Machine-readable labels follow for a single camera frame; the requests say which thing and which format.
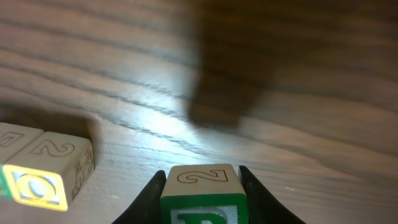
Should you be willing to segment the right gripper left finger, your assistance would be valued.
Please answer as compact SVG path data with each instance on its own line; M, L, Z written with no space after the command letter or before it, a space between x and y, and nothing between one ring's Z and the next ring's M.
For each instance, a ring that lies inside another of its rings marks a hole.
M112 224L161 224L160 196L166 183L157 171L128 208Z

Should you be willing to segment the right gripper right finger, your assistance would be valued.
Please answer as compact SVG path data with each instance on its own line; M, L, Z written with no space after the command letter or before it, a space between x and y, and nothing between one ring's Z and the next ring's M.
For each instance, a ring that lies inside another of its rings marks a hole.
M246 166L239 166L239 179L248 199L250 224L305 224L283 206Z

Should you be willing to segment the green B block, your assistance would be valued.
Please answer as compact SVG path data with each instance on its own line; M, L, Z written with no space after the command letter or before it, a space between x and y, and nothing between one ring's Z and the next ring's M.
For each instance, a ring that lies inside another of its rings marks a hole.
M248 224L248 200L230 164L173 166L160 196L161 222Z

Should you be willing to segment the yellow O block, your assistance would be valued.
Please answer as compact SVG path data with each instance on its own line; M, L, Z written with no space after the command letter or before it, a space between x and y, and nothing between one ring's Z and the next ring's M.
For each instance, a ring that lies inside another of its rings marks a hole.
M95 169L89 139L45 132L3 166L13 199L65 212Z

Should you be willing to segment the green R block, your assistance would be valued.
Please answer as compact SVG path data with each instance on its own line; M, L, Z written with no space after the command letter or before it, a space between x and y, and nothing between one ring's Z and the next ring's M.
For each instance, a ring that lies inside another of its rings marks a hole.
M12 197L3 172L4 164L43 133L37 128L1 123L1 198Z

